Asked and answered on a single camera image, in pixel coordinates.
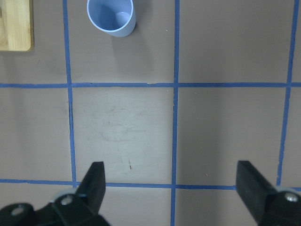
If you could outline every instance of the scuff mark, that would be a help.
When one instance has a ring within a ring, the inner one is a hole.
[[[130,166],[130,170],[132,170],[132,166],[131,166],[130,159],[128,159],[128,164],[129,164],[129,166]]]

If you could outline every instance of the plastic cup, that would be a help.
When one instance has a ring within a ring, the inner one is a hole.
[[[96,28],[115,37],[128,36],[135,28],[133,0],[88,0],[87,13]]]

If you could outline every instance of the blue tape line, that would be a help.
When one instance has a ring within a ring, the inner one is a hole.
[[[301,82],[292,82],[291,86],[292,87],[301,87]]]
[[[72,185],[71,181],[58,180],[17,180],[17,179],[0,179],[0,183],[10,184],[34,184],[34,185]]]
[[[23,88],[23,89],[53,89],[67,88],[67,84],[16,84],[16,83],[0,83],[0,88]]]
[[[291,187],[291,189],[296,190],[297,192],[301,192],[301,187]]]
[[[72,95],[72,81],[71,81],[71,65],[70,65],[70,48],[69,48],[69,27],[68,27],[68,7],[67,0],[63,0],[63,22],[64,22],[64,42],[65,42],[65,59],[66,59],[66,73],[68,84],[68,100],[69,100],[69,126],[70,126],[70,154],[71,154],[71,173],[72,185],[77,186],[76,183],[76,166],[75,166],[75,148],[74,148],[74,129],[73,129],[73,95]]]
[[[179,93],[179,52],[180,52],[180,0],[174,1],[174,108],[173,108],[173,147],[171,172],[170,226],[174,226],[176,199],[176,165],[177,165],[177,127],[178,127],[178,93]]]
[[[159,88],[248,88],[248,87],[263,87],[263,88],[287,88],[287,83],[273,83],[273,82],[225,82],[225,83],[72,83],[73,88],[89,88],[89,87],[159,87]],[[301,87],[301,82],[292,82],[292,87]],[[68,88],[67,83],[59,84],[18,84],[18,83],[0,83],[0,88],[23,88],[23,89],[55,89],[55,88]]]
[[[291,88],[286,88],[285,105],[284,105],[283,122],[282,122],[282,132],[281,132],[281,142],[280,142],[280,152],[279,152],[279,162],[278,162],[278,169],[277,169],[277,182],[276,182],[277,186],[281,185],[282,164],[283,164],[284,151],[285,151],[285,139],[286,139],[286,129],[287,129],[290,95],[291,95]]]
[[[298,13],[299,13],[299,0],[295,0],[293,6],[293,22],[292,22],[290,55],[289,55],[288,70],[287,70],[287,83],[292,82],[293,54],[295,50],[295,38],[296,38],[297,23],[298,23]]]
[[[236,190],[236,186],[222,186],[222,185],[177,185],[179,189],[191,190]]]
[[[72,87],[74,88],[83,88],[83,87],[174,87],[173,83],[73,83]]]
[[[142,188],[171,188],[169,184],[131,184],[131,183],[106,183],[107,187],[142,187]]]
[[[232,88],[232,87],[265,87],[265,88],[285,88],[286,83],[273,82],[225,82],[225,83],[179,83],[179,87],[194,87],[194,88]]]
[[[286,93],[285,93],[285,105],[284,105],[282,133],[281,133],[281,142],[280,142],[280,151],[279,151],[279,163],[277,169],[277,186],[281,185],[281,179],[282,179],[282,167],[283,167],[283,159],[285,154],[285,139],[286,139],[286,130],[287,130],[288,111],[290,105],[289,101],[291,96],[291,82],[293,76],[293,55],[295,50],[295,37],[296,37],[296,30],[297,30],[298,13],[299,13],[299,0],[295,0],[294,7],[293,7],[293,22],[292,22],[290,54],[289,54],[289,62],[288,62],[288,69],[287,69],[288,87],[286,88]]]

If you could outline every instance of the wooden board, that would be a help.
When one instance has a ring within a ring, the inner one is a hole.
[[[0,50],[33,48],[32,0],[0,0]]]

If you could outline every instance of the screw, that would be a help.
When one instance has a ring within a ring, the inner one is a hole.
[[[289,202],[297,202],[298,201],[298,196],[296,196],[294,193],[289,193],[287,192],[284,197],[286,198],[286,200],[288,200]]]
[[[61,200],[61,204],[62,204],[63,206],[69,205],[72,201],[73,201],[72,196],[71,196],[71,195],[68,195],[68,196],[66,196],[65,198],[63,198],[63,199]]]
[[[14,208],[13,211],[11,211],[12,216],[17,216],[24,212],[24,207],[22,205],[19,205],[17,208]]]

